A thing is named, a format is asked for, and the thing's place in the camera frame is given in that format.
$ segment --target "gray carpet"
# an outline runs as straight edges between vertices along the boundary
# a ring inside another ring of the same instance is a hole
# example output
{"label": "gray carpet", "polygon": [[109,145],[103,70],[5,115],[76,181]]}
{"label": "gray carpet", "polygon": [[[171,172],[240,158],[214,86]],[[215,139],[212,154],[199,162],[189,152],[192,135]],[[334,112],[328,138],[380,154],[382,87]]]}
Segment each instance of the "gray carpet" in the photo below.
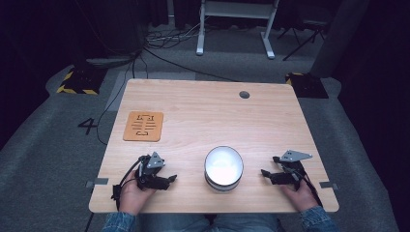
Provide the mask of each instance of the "gray carpet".
{"label": "gray carpet", "polygon": [[[284,83],[287,73],[309,71],[322,43],[321,39],[309,43],[282,62],[281,58],[297,44],[292,33],[277,40],[280,32],[273,31],[271,41],[277,59],[269,60],[259,31],[263,28],[213,31],[205,38],[201,57],[195,55],[195,38],[151,51],[199,71],[196,80],[222,81],[206,74],[211,73],[237,81]],[[308,33],[300,33],[301,38],[306,36]],[[154,73],[192,72],[146,51],[141,56],[148,65],[148,78],[155,77]],[[116,117],[115,108],[102,113],[112,102],[117,79],[127,67],[109,70],[97,96],[56,93],[70,67],[50,77],[45,86],[50,97],[0,153],[0,231],[85,229],[91,196],[85,183],[98,175],[105,151],[99,139],[107,142]],[[135,62],[137,72],[145,72],[140,58]],[[340,209],[331,214],[332,218],[341,231],[398,231],[388,194],[337,100],[339,83],[332,78],[322,81],[329,99],[299,101],[330,180],[339,186],[336,195]],[[98,130],[91,129],[86,135],[86,129],[78,124],[89,118],[95,119],[94,124],[101,119]],[[279,218],[287,231],[302,231],[297,214],[282,214]],[[104,214],[95,215],[89,231],[100,231],[104,220]]]}

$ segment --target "white stand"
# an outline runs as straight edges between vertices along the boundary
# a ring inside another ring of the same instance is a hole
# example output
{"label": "white stand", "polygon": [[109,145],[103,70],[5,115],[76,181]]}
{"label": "white stand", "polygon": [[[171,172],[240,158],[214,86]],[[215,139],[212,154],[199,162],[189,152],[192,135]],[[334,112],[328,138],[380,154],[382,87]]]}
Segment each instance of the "white stand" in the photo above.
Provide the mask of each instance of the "white stand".
{"label": "white stand", "polygon": [[279,0],[275,0],[274,4],[252,4],[252,3],[233,3],[233,2],[213,2],[202,0],[200,28],[198,36],[198,45],[196,48],[197,55],[204,53],[205,41],[205,15],[209,16],[229,16],[229,17],[248,17],[269,19],[266,27],[266,32],[261,32],[263,44],[265,45],[266,53],[269,59],[275,58],[275,53],[272,50],[269,42],[269,33],[271,32],[272,23],[274,22],[275,14],[277,13]]}

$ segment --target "number 4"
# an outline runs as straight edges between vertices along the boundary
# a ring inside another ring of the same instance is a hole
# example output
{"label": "number 4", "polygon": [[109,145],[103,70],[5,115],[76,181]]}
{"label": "number 4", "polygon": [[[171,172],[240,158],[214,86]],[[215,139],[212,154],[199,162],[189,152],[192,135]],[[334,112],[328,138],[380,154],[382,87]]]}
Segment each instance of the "number 4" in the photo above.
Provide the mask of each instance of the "number 4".
{"label": "number 4", "polygon": [[86,135],[88,135],[88,133],[90,133],[90,129],[91,128],[96,128],[98,125],[93,125],[94,123],[94,119],[93,118],[89,118],[87,120],[85,120],[84,122],[78,124],[79,128],[86,128],[87,131],[85,132]]}

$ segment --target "denim sleeve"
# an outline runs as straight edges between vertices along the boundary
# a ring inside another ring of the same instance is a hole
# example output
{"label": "denim sleeve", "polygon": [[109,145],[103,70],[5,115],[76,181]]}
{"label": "denim sleeve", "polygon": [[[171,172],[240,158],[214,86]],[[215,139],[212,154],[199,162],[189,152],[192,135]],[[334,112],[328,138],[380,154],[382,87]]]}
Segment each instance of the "denim sleeve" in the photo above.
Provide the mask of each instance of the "denim sleeve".
{"label": "denim sleeve", "polygon": [[339,231],[335,223],[323,210],[322,207],[316,206],[306,211],[301,212],[302,224],[304,231],[307,232],[333,232]]}
{"label": "denim sleeve", "polygon": [[106,217],[102,232],[134,232],[136,227],[136,216],[127,213],[112,213]]}

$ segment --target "black mat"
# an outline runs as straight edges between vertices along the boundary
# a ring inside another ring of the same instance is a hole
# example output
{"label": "black mat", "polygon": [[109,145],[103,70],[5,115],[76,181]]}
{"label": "black mat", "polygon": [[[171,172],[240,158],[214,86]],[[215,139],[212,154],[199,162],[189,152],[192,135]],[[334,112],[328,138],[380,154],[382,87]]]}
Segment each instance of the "black mat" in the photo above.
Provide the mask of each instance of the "black mat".
{"label": "black mat", "polygon": [[72,68],[65,76],[57,93],[92,94],[100,93],[106,69],[82,71]]}
{"label": "black mat", "polygon": [[316,78],[310,73],[291,72],[286,75],[285,80],[287,84],[292,85],[298,98],[329,98],[320,78]]}

